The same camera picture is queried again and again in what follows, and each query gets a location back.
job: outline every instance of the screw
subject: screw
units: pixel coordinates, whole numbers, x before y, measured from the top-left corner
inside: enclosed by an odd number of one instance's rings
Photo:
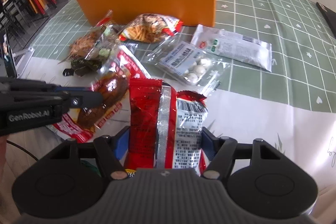
[[[73,103],[75,106],[77,106],[77,105],[79,104],[79,101],[78,101],[78,99],[73,99],[73,100],[72,100],[72,103]]]
[[[218,179],[221,174],[214,170],[208,170],[203,173],[206,179]]]
[[[128,174],[125,171],[114,171],[111,173],[111,178],[115,180],[123,180],[128,177]]]

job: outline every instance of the red logo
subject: red logo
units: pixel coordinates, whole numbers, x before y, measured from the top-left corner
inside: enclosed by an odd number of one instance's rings
[[[205,48],[207,46],[207,43],[205,41],[202,41],[199,45],[199,48]]]

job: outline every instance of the packaged egg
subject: packaged egg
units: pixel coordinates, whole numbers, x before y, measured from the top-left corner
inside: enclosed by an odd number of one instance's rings
[[[147,62],[180,82],[200,86],[198,92],[205,96],[217,87],[220,76],[230,66],[214,54],[173,38],[147,55]]]

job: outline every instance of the green checkered tablecloth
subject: green checkered tablecloth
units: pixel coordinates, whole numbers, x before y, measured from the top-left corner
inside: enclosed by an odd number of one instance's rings
[[[237,32],[273,46],[272,73],[239,61],[222,76],[219,89],[297,108],[336,113],[334,38],[314,3],[307,0],[216,0],[216,28]],[[71,0],[36,37],[35,57],[63,60],[68,45],[90,29],[76,0]],[[195,27],[183,27],[189,42]],[[157,45],[140,43],[143,60]],[[145,64],[152,76],[166,77]]]

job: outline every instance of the black cable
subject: black cable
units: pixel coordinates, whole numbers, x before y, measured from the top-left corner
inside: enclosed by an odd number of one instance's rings
[[[7,143],[8,143],[8,144],[11,144],[12,146],[17,147],[18,149],[21,149],[23,152],[25,152],[25,153],[27,153],[29,156],[31,156],[34,160],[36,160],[36,161],[39,160],[39,159],[36,158],[31,152],[25,150],[23,147],[19,146],[18,144],[13,143],[13,142],[11,142],[11,141],[9,141],[9,140],[7,140]]]

